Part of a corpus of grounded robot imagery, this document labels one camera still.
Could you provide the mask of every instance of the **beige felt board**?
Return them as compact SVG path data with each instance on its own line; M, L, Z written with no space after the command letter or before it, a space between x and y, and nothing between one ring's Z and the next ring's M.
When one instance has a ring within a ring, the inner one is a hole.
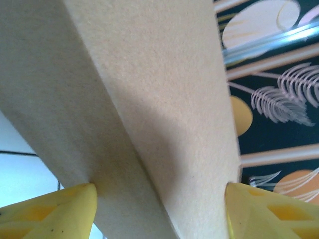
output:
M228 238L239 159L212 2L0 6L0 108L64 186L96 184L99 229Z

